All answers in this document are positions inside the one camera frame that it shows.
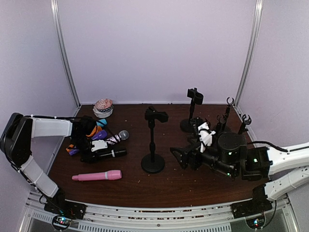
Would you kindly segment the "glitter silver microphone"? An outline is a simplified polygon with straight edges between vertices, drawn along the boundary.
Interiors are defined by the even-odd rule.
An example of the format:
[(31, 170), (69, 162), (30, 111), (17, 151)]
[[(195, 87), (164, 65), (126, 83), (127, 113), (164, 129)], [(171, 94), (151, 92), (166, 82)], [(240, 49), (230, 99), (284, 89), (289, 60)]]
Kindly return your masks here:
[(126, 130), (120, 131), (118, 134), (115, 134), (105, 140), (107, 144), (114, 145), (121, 141), (127, 140), (129, 138), (129, 132)]

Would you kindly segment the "purple microphone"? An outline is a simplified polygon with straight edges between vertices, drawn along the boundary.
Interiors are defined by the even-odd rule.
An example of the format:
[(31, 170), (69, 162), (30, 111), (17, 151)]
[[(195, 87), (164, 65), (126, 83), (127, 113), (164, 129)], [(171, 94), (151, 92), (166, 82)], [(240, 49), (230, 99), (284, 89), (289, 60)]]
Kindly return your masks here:
[[(93, 135), (90, 140), (91, 141), (96, 141), (96, 140), (103, 140), (104, 138), (107, 137), (107, 132), (105, 130), (101, 130), (97, 132), (95, 135)], [(80, 149), (78, 149), (75, 145), (70, 144), (67, 148), (66, 151), (69, 153), (70, 156), (73, 156), (77, 153), (80, 152)]]

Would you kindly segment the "pink mic stand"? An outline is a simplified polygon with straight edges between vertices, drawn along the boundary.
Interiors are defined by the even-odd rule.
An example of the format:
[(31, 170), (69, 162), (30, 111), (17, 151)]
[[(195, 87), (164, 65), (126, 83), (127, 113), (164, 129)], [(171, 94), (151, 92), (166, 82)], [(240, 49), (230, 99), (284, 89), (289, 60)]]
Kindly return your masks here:
[(211, 123), (205, 118), (205, 128), (211, 130)]

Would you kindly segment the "blue microphone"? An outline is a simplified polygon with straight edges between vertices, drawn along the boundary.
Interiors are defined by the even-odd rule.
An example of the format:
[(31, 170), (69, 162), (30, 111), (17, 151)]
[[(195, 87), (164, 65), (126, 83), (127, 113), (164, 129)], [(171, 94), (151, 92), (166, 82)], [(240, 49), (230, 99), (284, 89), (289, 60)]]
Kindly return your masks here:
[(107, 126), (107, 121), (106, 119), (100, 119), (96, 121), (97, 126), (104, 128), (105, 126)]

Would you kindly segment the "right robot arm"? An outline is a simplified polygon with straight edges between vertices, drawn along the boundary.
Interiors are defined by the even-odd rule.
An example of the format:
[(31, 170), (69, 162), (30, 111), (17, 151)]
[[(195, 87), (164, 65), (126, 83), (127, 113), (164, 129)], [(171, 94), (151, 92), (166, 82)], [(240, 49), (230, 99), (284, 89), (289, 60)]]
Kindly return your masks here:
[(263, 213), (272, 209), (279, 197), (309, 181), (309, 144), (286, 148), (260, 141), (260, 147), (248, 148), (249, 142), (242, 134), (224, 132), (211, 146), (211, 135), (200, 135), (196, 142), (186, 147), (172, 147), (171, 153), (182, 169), (193, 170), (201, 165), (229, 178), (241, 177), (246, 181), (258, 181), (289, 170), (277, 180), (253, 189), (250, 200), (231, 204), (235, 218)]

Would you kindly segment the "orange microphone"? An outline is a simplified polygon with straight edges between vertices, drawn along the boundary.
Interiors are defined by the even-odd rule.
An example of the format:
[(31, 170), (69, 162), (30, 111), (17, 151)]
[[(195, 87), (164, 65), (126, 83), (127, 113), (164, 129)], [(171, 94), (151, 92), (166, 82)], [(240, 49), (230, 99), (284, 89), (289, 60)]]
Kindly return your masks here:
[(77, 147), (77, 140), (83, 137), (86, 137), (90, 139), (93, 135), (95, 135), (97, 132), (101, 131), (102, 128), (99, 126), (95, 126), (90, 132), (89, 130), (83, 130), (76, 132), (73, 137), (71, 138), (71, 144), (75, 145)]

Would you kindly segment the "mic stand front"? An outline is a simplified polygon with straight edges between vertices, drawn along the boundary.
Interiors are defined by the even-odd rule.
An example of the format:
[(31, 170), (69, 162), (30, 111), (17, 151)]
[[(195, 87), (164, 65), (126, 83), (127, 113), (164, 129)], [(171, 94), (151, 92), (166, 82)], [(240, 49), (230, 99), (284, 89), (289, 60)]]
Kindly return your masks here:
[(241, 123), (241, 126), (239, 128), (239, 131), (238, 131), (238, 134), (243, 134), (244, 132), (247, 132), (248, 129), (247, 129), (247, 126), (251, 124), (252, 122), (252, 119), (249, 115), (246, 115), (246, 114), (243, 114), (241, 116), (241, 120), (242, 120), (242, 123)]

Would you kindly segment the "pink microphone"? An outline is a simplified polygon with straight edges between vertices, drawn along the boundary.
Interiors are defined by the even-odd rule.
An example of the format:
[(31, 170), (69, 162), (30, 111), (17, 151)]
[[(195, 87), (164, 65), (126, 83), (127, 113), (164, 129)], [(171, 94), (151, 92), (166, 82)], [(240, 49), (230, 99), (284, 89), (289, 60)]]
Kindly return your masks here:
[(109, 170), (101, 173), (73, 175), (73, 181), (99, 181), (99, 180), (118, 180), (122, 178), (120, 170)]

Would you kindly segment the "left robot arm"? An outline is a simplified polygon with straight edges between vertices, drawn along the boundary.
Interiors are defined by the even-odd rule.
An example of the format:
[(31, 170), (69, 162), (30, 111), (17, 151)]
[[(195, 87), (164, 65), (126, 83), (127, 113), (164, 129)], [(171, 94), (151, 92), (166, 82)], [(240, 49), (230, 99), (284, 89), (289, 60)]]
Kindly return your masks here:
[(36, 137), (69, 137), (77, 149), (87, 151), (89, 139), (97, 129), (96, 121), (89, 116), (24, 116), (13, 113), (1, 135), (0, 149), (11, 166), (46, 198), (45, 211), (82, 219), (86, 206), (65, 199), (64, 190), (35, 161), (31, 140)]

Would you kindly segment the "black mic stand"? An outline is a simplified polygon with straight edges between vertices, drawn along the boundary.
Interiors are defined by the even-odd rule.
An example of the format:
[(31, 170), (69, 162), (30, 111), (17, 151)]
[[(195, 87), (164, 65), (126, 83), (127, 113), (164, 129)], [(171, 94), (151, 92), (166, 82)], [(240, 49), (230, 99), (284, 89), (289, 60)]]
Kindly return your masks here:
[(157, 174), (161, 172), (165, 167), (164, 158), (155, 153), (155, 140), (154, 140), (154, 128), (155, 120), (161, 123), (168, 122), (169, 116), (166, 112), (159, 112), (153, 106), (149, 106), (145, 111), (145, 120), (148, 121), (148, 127), (150, 129), (150, 153), (145, 155), (141, 160), (142, 169), (148, 174)]

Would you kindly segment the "black microphone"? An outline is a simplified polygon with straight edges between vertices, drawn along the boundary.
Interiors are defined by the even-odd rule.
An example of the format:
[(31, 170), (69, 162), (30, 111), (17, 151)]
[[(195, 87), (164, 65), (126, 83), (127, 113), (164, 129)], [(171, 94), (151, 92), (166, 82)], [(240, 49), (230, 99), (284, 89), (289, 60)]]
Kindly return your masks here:
[(125, 155), (127, 155), (127, 150), (125, 148), (103, 149), (81, 155), (80, 161), (84, 163), (96, 163), (104, 159), (118, 158)]

